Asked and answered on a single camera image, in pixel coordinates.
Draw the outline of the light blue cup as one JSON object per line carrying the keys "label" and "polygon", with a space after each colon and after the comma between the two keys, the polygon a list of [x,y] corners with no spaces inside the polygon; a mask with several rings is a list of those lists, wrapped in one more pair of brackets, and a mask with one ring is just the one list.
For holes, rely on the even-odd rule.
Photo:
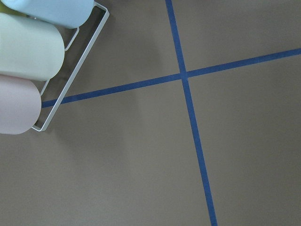
{"label": "light blue cup", "polygon": [[8,8],[66,28],[82,26],[94,7],[93,0],[3,0]]}

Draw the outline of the pink cup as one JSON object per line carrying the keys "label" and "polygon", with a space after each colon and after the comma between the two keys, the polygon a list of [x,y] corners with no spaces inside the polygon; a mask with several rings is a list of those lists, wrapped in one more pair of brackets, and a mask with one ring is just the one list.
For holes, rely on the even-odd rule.
{"label": "pink cup", "polygon": [[40,93],[30,80],[0,76],[1,134],[18,135],[28,131],[40,112]]}

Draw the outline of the white cup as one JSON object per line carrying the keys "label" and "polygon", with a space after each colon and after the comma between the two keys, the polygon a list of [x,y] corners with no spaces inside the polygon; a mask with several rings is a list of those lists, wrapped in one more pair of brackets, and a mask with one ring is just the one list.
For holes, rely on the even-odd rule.
{"label": "white cup", "polygon": [[22,16],[0,15],[0,73],[47,81],[60,71],[63,39],[52,24]]}

